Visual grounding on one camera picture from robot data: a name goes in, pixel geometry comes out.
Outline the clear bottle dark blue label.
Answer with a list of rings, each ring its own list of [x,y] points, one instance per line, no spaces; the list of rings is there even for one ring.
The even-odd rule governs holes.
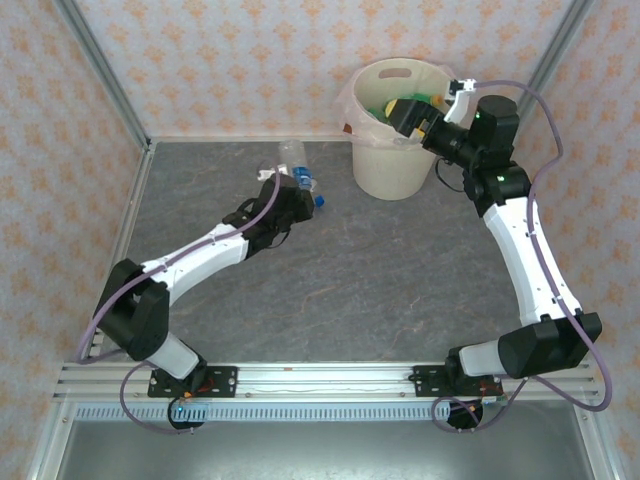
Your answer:
[[[304,144],[300,140],[285,140],[278,146],[280,159],[288,174],[302,190],[309,191],[316,207],[325,205],[316,177],[310,169]]]

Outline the silver metal sheet panel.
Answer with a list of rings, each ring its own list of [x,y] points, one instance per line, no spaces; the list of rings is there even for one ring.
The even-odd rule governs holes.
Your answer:
[[[429,422],[220,423],[166,436],[73,423],[56,480],[594,480],[568,410],[518,408],[477,434]]]

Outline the aluminium frame rail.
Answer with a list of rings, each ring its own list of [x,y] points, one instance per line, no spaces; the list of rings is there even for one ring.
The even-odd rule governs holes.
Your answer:
[[[133,177],[128,196],[126,197],[125,208],[121,216],[115,245],[105,278],[109,277],[111,267],[123,259],[128,251],[156,146],[157,141],[151,139],[149,144],[142,149],[139,164]],[[98,322],[97,314],[94,313],[76,348],[74,360],[77,363],[85,364],[90,359],[90,353],[94,345],[94,337],[98,331]]]
[[[309,142],[351,142],[352,137],[341,133],[339,135],[294,135],[294,136],[153,136],[150,138],[150,145],[161,143],[264,143],[280,142],[285,140],[299,140]]]

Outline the aluminium frame post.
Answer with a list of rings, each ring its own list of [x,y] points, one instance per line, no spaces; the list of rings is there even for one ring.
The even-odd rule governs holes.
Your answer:
[[[594,480],[618,480],[597,415],[577,406],[574,406],[574,412]]]
[[[53,402],[45,419],[27,480],[56,480],[73,427],[77,404]]]
[[[599,0],[532,0],[537,13],[534,33],[542,46],[542,53],[531,74],[528,85],[541,93],[561,60],[579,39],[588,15]]]
[[[129,134],[139,147],[147,150],[151,144],[151,138],[136,114],[79,4],[76,0],[52,0],[52,2],[79,42],[81,50],[104,87]]]

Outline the wide aluminium mounting rail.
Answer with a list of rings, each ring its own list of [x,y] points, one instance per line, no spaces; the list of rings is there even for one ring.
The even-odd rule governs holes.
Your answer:
[[[239,363],[239,401],[377,402],[416,397],[412,365],[402,362]],[[146,400],[151,369],[134,363],[66,363],[53,390],[56,400]]]

